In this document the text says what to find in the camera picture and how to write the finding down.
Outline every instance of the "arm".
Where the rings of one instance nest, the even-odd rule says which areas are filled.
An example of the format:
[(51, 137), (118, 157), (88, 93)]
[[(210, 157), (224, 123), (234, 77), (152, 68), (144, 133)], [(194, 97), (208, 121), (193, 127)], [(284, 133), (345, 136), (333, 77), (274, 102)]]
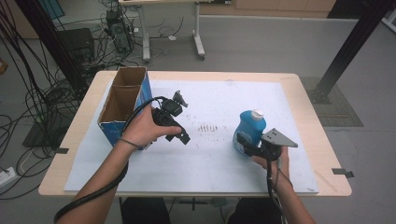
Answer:
[[(280, 156), (282, 160), (282, 167), (279, 175), (276, 167), (276, 162), (272, 163), (272, 182), (276, 194), (283, 208), (283, 215), (290, 224), (309, 224), (316, 223), (315, 220), (306, 210), (305, 206), (301, 202), (300, 198), (294, 192), (293, 186), (289, 181), (289, 152), (287, 147), (282, 147), (282, 154)], [(253, 157), (253, 160), (266, 169), (266, 160), (260, 157)]]
[[(145, 107), (140, 116), (132, 121), (122, 138), (138, 146), (144, 146), (162, 135), (180, 132), (179, 127), (157, 126), (152, 120), (151, 106), (149, 105)], [(95, 192), (115, 179), (136, 150), (136, 147), (119, 141), (74, 200)], [(116, 191), (117, 188), (114, 188), (104, 195), (71, 210), (61, 217), (58, 223), (104, 223)]]

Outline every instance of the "hand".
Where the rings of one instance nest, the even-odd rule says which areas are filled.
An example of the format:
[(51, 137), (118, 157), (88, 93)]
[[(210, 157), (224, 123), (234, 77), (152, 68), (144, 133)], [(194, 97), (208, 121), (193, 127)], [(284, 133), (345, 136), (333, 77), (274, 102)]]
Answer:
[(151, 110), (151, 105), (146, 106), (143, 112), (132, 120), (121, 138), (143, 147), (160, 136), (181, 133), (181, 128), (177, 126), (156, 125), (152, 120)]
[[(282, 171), (282, 174), (277, 174), (278, 170), (276, 167), (276, 161), (271, 162), (271, 169), (272, 169), (272, 181), (273, 185), (281, 186), (284, 184), (290, 185), (290, 173), (289, 173), (289, 150), (287, 147), (282, 147), (281, 148), (281, 154), (280, 154), (280, 159), (281, 159), (281, 168), (280, 171)], [(259, 165), (262, 166), (262, 168), (267, 169), (267, 160), (261, 157), (253, 156), (252, 159), (258, 163)]]

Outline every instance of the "white paper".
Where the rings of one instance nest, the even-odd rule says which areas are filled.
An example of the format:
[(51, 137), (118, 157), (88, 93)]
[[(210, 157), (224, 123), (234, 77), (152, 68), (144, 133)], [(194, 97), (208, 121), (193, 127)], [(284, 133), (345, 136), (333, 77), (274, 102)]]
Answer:
[[(232, 144), (239, 114), (259, 108), (267, 122), (265, 133), (277, 128), (299, 145), (289, 150), (290, 180), (295, 191), (318, 193), (280, 83), (151, 80), (150, 85), (153, 96), (172, 98), (180, 90), (189, 106), (183, 107), (176, 121), (191, 140), (185, 146), (177, 138), (168, 142), (162, 137), (148, 150), (134, 153), (118, 191), (235, 195), (267, 192), (265, 170)], [(108, 88), (78, 148), (65, 190), (80, 190), (111, 150), (96, 123), (107, 93)]]

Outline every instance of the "blue bottle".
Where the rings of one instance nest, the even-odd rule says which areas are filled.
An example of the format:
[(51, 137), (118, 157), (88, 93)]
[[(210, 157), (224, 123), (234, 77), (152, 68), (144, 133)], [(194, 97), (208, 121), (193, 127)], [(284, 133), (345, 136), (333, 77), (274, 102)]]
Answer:
[(236, 141), (236, 135), (241, 133), (252, 145), (258, 146), (267, 123), (260, 109), (247, 110), (239, 117), (241, 118), (241, 122), (233, 134), (233, 146), (245, 155), (244, 147)]

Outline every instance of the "power strip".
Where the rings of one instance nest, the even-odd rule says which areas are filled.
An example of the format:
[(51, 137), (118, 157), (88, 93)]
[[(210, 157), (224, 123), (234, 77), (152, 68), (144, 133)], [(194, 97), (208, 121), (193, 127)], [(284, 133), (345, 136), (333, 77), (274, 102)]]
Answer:
[(10, 183), (11, 181), (13, 181), (14, 179), (17, 179), (18, 176), (15, 175), (15, 171), (14, 168), (9, 167), (7, 169), (8, 173), (6, 173), (5, 171), (3, 171), (2, 173), (0, 173), (0, 188), (2, 188), (3, 186), (5, 186), (6, 184)]

